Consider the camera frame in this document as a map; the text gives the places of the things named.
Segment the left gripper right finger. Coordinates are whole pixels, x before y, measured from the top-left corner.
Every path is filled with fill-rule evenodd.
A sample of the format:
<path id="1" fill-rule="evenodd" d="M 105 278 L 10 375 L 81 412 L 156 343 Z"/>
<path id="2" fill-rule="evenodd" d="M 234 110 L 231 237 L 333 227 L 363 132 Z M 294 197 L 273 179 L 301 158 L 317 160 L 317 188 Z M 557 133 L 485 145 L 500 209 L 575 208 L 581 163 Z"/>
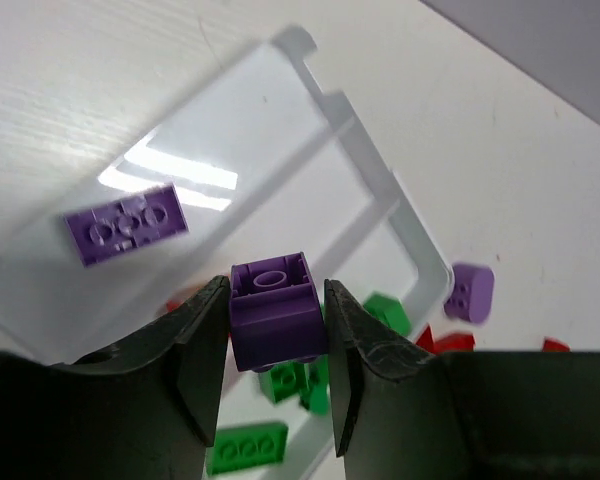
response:
<path id="1" fill-rule="evenodd" d="M 324 284 L 350 479 L 600 479 L 600 352 L 433 355 Z"/>

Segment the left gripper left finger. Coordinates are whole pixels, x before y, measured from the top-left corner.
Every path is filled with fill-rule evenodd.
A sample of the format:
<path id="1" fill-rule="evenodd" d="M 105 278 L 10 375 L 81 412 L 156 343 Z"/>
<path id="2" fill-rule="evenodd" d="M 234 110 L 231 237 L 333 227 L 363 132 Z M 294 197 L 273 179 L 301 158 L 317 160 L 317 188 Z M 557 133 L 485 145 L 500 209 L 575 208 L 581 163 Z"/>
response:
<path id="1" fill-rule="evenodd" d="M 198 479 L 216 433 L 230 285 L 74 364 L 0 351 L 0 479 Z"/>

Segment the green L-shaped lego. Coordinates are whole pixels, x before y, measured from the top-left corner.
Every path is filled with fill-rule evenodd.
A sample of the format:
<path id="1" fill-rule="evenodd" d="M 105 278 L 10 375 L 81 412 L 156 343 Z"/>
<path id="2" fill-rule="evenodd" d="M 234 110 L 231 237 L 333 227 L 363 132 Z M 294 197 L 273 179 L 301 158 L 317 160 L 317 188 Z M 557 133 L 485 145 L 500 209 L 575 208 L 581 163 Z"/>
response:
<path id="1" fill-rule="evenodd" d="M 281 464 L 286 455 L 289 427 L 281 421 L 220 428 L 208 450 L 209 477 Z"/>

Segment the green rounded lego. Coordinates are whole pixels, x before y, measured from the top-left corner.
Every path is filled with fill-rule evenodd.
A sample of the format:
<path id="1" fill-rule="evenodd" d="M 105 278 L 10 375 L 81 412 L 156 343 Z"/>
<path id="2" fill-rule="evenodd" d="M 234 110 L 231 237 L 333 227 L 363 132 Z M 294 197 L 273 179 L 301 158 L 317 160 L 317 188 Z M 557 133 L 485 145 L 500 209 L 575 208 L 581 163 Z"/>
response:
<path id="1" fill-rule="evenodd" d="M 258 374 L 260 390 L 274 405 L 309 388 L 308 366 L 298 362 L 286 362 Z"/>

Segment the purple rounded lego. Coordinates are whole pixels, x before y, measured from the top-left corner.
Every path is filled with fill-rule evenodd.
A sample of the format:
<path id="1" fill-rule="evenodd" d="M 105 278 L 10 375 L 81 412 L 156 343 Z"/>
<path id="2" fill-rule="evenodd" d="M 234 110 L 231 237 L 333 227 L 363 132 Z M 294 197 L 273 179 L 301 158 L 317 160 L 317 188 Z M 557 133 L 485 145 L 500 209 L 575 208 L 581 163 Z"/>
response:
<path id="1" fill-rule="evenodd" d="M 452 266 L 454 285 L 444 304 L 444 312 L 451 319 L 481 325 L 491 312 L 495 275 L 484 265 L 455 263 Z"/>

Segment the purple arched lego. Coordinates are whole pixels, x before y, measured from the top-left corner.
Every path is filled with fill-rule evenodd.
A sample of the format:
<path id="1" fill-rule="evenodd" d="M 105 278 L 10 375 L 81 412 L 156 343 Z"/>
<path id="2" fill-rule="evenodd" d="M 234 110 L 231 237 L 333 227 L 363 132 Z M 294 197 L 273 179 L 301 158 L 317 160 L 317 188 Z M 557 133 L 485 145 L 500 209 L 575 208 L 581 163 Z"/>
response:
<path id="1" fill-rule="evenodd" d="M 327 353 L 321 305 L 302 252 L 234 265 L 229 325 L 240 372 Z"/>

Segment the purple lego brick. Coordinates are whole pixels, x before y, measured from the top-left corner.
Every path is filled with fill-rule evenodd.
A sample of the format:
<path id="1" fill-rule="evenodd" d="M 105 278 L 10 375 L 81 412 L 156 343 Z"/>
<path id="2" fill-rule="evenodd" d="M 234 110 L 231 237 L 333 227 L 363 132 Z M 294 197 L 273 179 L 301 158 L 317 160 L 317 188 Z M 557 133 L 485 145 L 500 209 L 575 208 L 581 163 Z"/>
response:
<path id="1" fill-rule="evenodd" d="M 172 185 L 67 213 L 63 219 L 86 267 L 188 231 Z"/>

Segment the green lego two-by-two brick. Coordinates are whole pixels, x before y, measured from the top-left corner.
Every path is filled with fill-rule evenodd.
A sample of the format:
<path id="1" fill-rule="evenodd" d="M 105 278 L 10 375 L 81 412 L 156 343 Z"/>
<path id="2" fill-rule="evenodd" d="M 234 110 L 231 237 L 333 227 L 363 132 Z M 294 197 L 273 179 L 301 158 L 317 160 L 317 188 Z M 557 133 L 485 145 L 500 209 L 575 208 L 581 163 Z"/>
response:
<path id="1" fill-rule="evenodd" d="M 328 357 L 322 355 L 308 364 L 308 386 L 300 393 L 300 406 L 311 414 L 326 415 L 330 410 Z"/>

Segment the red rounded lego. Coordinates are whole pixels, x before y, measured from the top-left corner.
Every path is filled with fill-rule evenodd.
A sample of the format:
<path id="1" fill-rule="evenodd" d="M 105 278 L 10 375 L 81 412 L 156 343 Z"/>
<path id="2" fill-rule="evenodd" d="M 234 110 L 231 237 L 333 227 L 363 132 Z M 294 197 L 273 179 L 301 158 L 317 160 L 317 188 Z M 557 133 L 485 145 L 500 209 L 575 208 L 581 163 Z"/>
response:
<path id="1" fill-rule="evenodd" d="M 165 304 L 167 312 L 172 312 L 201 289 L 200 285 L 188 286 L 174 294 Z"/>

